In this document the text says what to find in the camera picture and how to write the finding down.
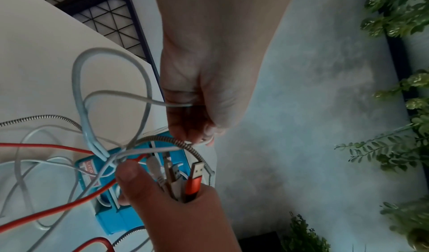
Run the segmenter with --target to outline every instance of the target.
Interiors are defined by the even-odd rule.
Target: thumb
[[[122,194],[144,224],[150,223],[150,217],[169,203],[170,198],[165,196],[152,177],[135,161],[127,160],[118,165],[115,176]]]

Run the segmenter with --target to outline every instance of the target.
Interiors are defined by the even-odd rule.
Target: hand
[[[237,240],[214,188],[202,185],[197,198],[180,203],[165,194],[136,162],[115,173],[124,201],[143,220],[156,252],[239,252]]]
[[[290,0],[157,0],[164,47],[160,84],[172,136],[198,143],[237,124]]]

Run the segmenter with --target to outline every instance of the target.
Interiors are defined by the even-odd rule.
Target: label
[[[85,170],[85,171],[88,171],[89,173],[92,173],[92,174],[97,174],[98,173],[97,169],[95,168],[95,164],[94,164],[93,160],[88,160],[86,162],[82,162],[82,163],[80,163],[79,167],[81,169]],[[95,179],[95,176],[90,176],[90,175],[87,175],[87,174],[83,173],[82,174],[82,179],[84,180],[85,186],[88,186],[89,183],[93,179]],[[94,184],[93,188],[100,187],[100,186],[101,186],[101,182],[100,182],[100,180],[98,180]]]

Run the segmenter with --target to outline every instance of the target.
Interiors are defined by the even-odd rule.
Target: table surface
[[[58,114],[79,122],[72,96],[71,69],[76,57],[93,47],[110,47],[118,50],[115,43],[96,33],[74,18],[61,12],[43,0],[0,0],[0,108],[1,121],[38,114]],[[140,61],[152,83],[153,98],[162,100],[160,89],[151,66]],[[144,96],[146,88],[138,70],[131,64],[115,57],[97,56],[88,61],[82,70],[82,93],[111,89]],[[141,121],[145,105],[138,101],[121,98],[100,98],[91,107],[90,120],[94,132],[116,142],[126,142],[134,136]],[[33,128],[55,124],[73,128],[60,120],[38,120],[2,128],[1,142],[19,142]],[[165,108],[152,106],[145,132],[167,125]],[[47,129],[36,134],[29,143],[57,143],[86,148],[81,135],[58,129]],[[0,149],[0,161],[13,160],[15,149]],[[199,151],[216,169],[213,148],[200,147]],[[46,159],[53,155],[77,160],[85,155],[52,149],[22,150],[22,158]],[[41,165],[26,178],[36,211],[64,204],[74,183],[74,171]],[[3,165],[0,170],[0,206],[10,188],[15,184],[13,165]],[[17,219],[28,213],[19,189],[6,209],[6,217],[0,224]],[[53,223],[58,215],[43,219]],[[5,251],[26,251],[43,231],[33,224],[0,235]],[[84,241],[104,236],[94,217],[90,204],[70,212],[56,231],[43,243],[40,251],[70,251]],[[120,234],[109,236],[114,240]],[[120,251],[128,251],[145,239],[146,233],[138,233],[124,242]],[[150,251],[151,244],[142,251]],[[103,251],[93,246],[85,251]]]

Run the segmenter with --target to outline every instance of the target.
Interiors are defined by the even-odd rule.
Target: concrete floor
[[[133,0],[154,59],[162,49],[155,0]],[[359,30],[365,0],[293,0],[269,48],[242,123],[216,140],[216,188],[238,237],[288,227],[302,214],[333,252],[409,250],[379,214],[383,201],[427,193],[421,168],[385,174],[350,164],[337,143],[407,123],[400,99],[372,94],[397,79],[384,38]]]

